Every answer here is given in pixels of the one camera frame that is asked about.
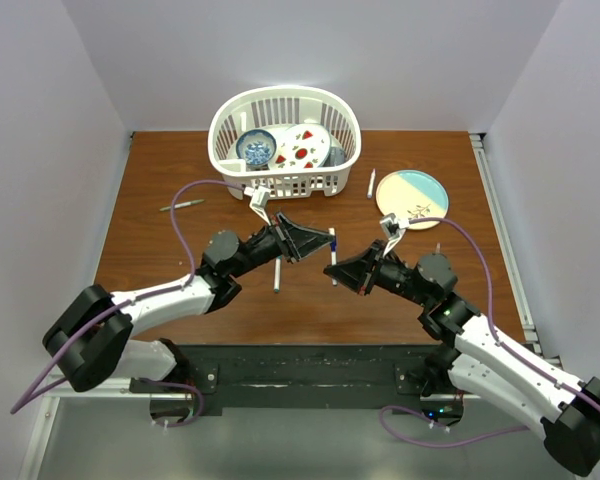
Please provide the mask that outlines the white pen with dark-blue tip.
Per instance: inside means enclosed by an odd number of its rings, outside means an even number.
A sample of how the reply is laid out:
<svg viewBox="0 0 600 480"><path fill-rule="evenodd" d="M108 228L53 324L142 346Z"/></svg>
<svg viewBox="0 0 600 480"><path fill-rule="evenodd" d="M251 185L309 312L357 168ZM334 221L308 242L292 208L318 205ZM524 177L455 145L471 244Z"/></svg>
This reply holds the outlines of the white pen with dark-blue tip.
<svg viewBox="0 0 600 480"><path fill-rule="evenodd" d="M335 247L331 248L330 253L331 253L331 266L334 266L337 263L337 253L336 253ZM334 278L332 278L331 282L334 287L336 287L338 285L338 281Z"/></svg>

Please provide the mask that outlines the white pen with teal tip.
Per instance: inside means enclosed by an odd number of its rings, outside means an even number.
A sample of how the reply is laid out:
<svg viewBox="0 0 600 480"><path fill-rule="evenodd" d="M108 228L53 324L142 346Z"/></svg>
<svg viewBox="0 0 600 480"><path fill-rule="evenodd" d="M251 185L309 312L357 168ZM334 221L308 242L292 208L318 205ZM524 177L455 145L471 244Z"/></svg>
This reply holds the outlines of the white pen with teal tip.
<svg viewBox="0 0 600 480"><path fill-rule="evenodd" d="M280 292L281 285L281 265L282 258L279 256L275 259L274 262L274 277L273 277L273 291L274 293Z"/></svg>

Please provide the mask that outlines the white pen with blue end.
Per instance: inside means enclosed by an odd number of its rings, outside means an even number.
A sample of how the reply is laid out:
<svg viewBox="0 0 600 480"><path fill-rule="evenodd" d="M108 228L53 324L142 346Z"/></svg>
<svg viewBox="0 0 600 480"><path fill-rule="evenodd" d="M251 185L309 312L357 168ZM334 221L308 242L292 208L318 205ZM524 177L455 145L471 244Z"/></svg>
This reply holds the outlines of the white pen with blue end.
<svg viewBox="0 0 600 480"><path fill-rule="evenodd" d="M369 200L371 200L374 196L375 182L376 182L376 169L373 169L370 173L368 187L367 187L367 191L366 191L366 198Z"/></svg>

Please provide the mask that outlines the blue and white pen cap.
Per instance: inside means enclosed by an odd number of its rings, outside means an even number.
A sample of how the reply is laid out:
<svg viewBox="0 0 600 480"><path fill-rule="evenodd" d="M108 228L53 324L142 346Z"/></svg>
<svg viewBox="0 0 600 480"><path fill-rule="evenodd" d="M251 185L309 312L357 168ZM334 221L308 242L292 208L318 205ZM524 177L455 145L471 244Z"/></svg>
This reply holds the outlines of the blue and white pen cap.
<svg viewBox="0 0 600 480"><path fill-rule="evenodd" d="M335 232L335 228L330 227L329 228L329 234L332 237L332 241L330 243L330 249L332 253L335 253L337 250L337 237L336 237L336 232Z"/></svg>

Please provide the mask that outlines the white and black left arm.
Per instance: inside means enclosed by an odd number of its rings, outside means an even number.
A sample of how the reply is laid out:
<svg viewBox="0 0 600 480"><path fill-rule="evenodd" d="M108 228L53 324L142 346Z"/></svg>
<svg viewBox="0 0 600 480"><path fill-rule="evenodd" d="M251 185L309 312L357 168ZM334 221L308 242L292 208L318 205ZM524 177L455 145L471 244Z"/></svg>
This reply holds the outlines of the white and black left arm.
<svg viewBox="0 0 600 480"><path fill-rule="evenodd" d="M281 212L247 240L219 231L194 274L135 291L109 293L98 284L85 288L42 344L77 392L110 378L147 378L165 392L176 392L186 383L187 368L174 346L138 341L136 335L217 311L241 291L237 278L278 258L297 263L333 240L333 234L298 225Z"/></svg>

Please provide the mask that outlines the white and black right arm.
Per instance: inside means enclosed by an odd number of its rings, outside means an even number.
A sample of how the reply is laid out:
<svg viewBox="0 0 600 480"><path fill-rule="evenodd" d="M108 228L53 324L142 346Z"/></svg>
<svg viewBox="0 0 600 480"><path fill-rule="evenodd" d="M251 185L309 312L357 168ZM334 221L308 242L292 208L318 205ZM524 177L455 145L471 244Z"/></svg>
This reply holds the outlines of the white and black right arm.
<svg viewBox="0 0 600 480"><path fill-rule="evenodd" d="M439 343L424 360L425 395L452 388L477 395L535 433L566 470L591 474L600 461L600 379L584 382L491 327L455 292L445 255L425 255L410 268L376 240L324 272L357 294L379 287L422 307L418 320Z"/></svg>

